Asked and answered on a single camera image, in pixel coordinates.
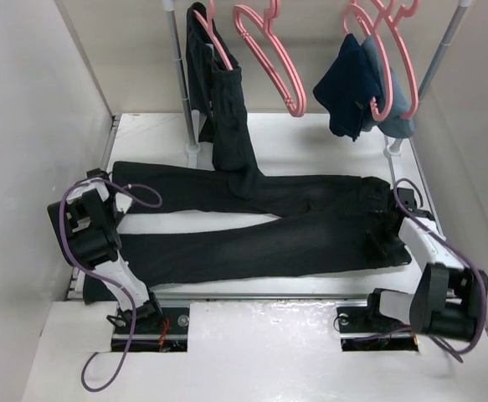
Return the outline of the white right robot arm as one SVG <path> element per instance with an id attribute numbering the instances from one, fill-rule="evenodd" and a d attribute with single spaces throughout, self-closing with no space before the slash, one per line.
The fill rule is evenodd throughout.
<path id="1" fill-rule="evenodd" d="M 392 320 L 435 338 L 476 343 L 485 326 L 488 276 L 449 245 L 434 217 L 419 209 L 417 188 L 393 188 L 399 217 L 398 237 L 421 269 L 413 294 L 376 288 L 362 309 L 362 319 L 374 330 Z"/>

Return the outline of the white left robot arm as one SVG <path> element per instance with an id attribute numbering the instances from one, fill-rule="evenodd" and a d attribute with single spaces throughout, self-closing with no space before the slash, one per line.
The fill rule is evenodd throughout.
<path id="1" fill-rule="evenodd" d="M 118 226 L 133 204 L 158 209 L 162 197 L 143 184 L 115 184 L 109 173 L 97 168 L 50 204 L 47 212 L 67 263 L 102 284 L 117 300 L 117 315 L 109 317 L 114 327 L 135 322 L 142 331 L 154 332 L 162 325 L 162 308 L 121 255 Z"/>

